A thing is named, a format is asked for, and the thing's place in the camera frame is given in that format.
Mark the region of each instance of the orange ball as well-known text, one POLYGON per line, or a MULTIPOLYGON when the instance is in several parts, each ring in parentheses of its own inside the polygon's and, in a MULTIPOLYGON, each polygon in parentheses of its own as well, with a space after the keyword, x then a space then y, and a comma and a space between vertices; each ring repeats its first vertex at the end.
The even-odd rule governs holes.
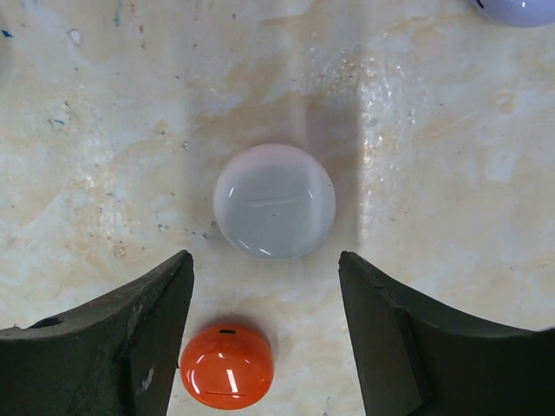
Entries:
POLYGON ((181 355, 181 380, 199 402, 220 410, 254 405, 274 376, 270 344, 239 325, 218 325, 201 331, 181 355))

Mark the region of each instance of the beige marble surface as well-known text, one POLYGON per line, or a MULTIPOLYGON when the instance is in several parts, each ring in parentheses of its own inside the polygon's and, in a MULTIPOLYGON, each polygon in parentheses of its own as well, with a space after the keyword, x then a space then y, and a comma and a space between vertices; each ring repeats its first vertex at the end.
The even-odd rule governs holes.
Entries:
MULTIPOLYGON (((476 315, 555 324, 555 26, 464 0, 19 0, 0 29, 0 328, 195 257, 184 341, 241 316, 276 379, 242 415, 360 416, 341 250, 476 315), (212 223, 223 166, 291 143, 339 197, 292 263, 212 223)), ((176 378, 169 415, 219 414, 176 378)))

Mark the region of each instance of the white ball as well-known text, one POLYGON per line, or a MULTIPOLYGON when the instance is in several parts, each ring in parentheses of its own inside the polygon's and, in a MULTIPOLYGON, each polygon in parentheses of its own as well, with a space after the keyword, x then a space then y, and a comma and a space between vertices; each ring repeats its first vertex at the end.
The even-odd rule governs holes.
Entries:
POLYGON ((478 9, 498 22, 520 28, 555 23, 555 0, 472 0, 478 9))
POLYGON ((314 250, 336 212, 330 177, 293 146, 256 146, 224 169, 214 192, 219 228, 235 247, 281 260, 314 250))

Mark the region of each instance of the paint stain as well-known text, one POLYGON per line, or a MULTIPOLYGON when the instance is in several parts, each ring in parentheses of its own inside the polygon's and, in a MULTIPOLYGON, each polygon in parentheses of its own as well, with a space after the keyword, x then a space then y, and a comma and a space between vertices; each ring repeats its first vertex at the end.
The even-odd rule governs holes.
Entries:
POLYGON ((148 376, 146 377, 146 379, 144 379, 140 384, 139 393, 144 393, 146 392, 146 390, 148 390, 148 388, 150 387, 150 384, 153 382, 153 376, 154 376, 154 368, 151 368, 148 371, 148 376))
POLYGON ((70 30, 68 36, 77 46, 81 46, 81 32, 79 30, 70 30))
POLYGON ((503 114, 512 114, 516 108, 516 95, 512 93, 498 94, 495 107, 503 114))
POLYGON ((117 0, 117 4, 115 5, 115 14, 114 14, 114 26, 116 28, 120 27, 121 24, 121 8, 123 7, 123 0, 117 0))

